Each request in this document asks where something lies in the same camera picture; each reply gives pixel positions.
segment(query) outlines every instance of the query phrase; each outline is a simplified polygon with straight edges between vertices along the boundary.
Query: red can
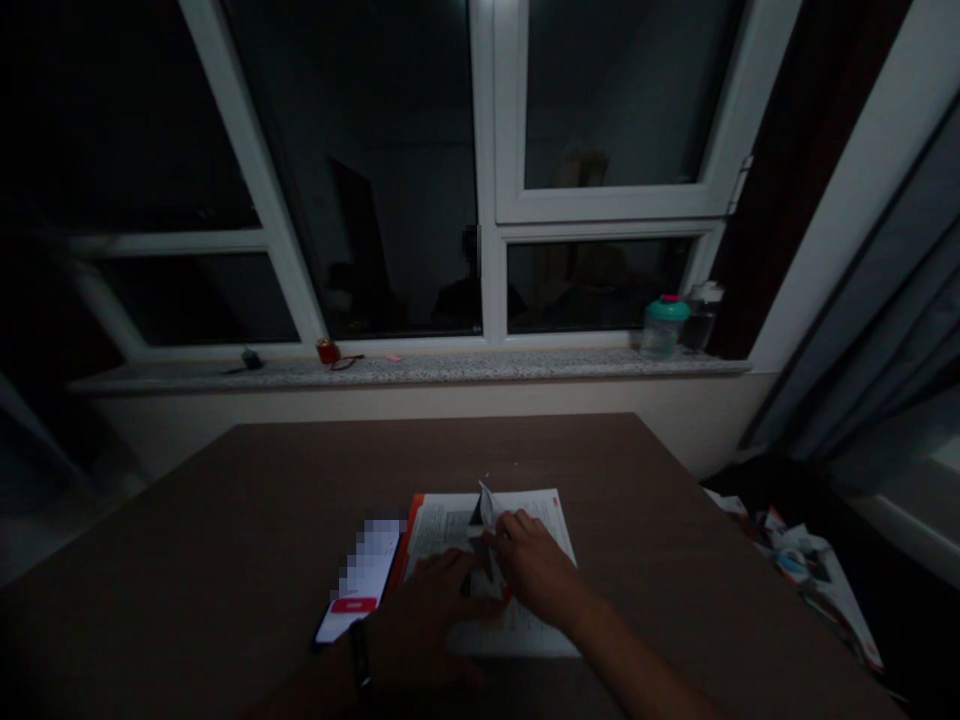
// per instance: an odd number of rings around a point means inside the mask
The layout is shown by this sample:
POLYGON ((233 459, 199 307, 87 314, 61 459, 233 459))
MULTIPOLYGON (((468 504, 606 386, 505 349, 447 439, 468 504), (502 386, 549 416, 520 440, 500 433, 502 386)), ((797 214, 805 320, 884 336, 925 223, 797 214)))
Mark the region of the red can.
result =
POLYGON ((324 365, 333 365, 340 359, 340 348, 330 338, 317 340, 317 355, 324 365))

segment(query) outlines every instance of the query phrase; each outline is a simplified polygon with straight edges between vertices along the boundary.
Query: window pane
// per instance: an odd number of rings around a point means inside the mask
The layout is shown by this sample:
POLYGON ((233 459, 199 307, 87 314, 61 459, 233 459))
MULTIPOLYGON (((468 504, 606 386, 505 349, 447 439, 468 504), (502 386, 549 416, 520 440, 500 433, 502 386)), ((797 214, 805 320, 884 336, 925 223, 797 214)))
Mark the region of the window pane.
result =
POLYGON ((231 0, 336 339, 482 332, 463 0, 231 0))
POLYGON ((95 262, 148 345, 298 342, 266 253, 95 262))
POLYGON ((677 293, 695 237, 509 245, 510 333, 643 327, 643 311, 677 293))
POLYGON ((258 227, 176 0, 14 0, 0 20, 0 223, 258 227))
POLYGON ((530 0, 527 188, 696 182, 744 0, 530 0))

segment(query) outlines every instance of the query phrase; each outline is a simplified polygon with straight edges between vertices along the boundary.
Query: table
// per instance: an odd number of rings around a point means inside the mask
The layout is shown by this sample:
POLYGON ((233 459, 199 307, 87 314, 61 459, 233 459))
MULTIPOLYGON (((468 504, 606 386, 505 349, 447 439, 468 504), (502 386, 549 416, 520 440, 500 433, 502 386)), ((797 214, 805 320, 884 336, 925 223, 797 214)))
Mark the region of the table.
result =
MULTIPOLYGON (((634 415, 236 427, 0 593, 15 667, 60 717, 236 716, 308 658, 364 517, 487 472, 558 488, 585 577, 734 712, 901 717, 634 415)), ((419 712, 618 716, 578 659, 481 664, 419 712)))

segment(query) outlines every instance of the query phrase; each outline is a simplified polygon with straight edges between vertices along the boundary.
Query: water bottle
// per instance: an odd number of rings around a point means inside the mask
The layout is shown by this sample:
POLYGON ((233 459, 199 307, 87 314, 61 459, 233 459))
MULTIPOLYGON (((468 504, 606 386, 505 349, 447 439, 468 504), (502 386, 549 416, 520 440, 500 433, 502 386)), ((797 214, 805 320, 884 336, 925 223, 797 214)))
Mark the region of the water bottle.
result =
POLYGON ((690 306, 690 318, 683 326, 680 343, 693 352, 703 352, 710 341, 710 333, 717 321, 720 301, 723 300, 723 287, 715 280, 707 280, 694 285, 687 298, 690 306))
POLYGON ((644 313, 640 357, 644 360, 669 360, 677 347, 683 323, 690 308, 677 295, 662 295, 647 305, 644 313))

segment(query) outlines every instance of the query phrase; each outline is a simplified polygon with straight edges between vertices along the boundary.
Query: smartphone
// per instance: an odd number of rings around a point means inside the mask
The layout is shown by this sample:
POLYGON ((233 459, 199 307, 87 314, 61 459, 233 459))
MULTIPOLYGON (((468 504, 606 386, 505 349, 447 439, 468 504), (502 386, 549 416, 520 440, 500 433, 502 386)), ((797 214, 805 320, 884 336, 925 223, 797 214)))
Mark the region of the smartphone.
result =
POLYGON ((355 553, 347 557, 347 567, 340 568, 339 597, 327 605, 314 633, 315 652, 335 642, 350 625, 380 606, 402 536, 399 521, 367 523, 355 553))

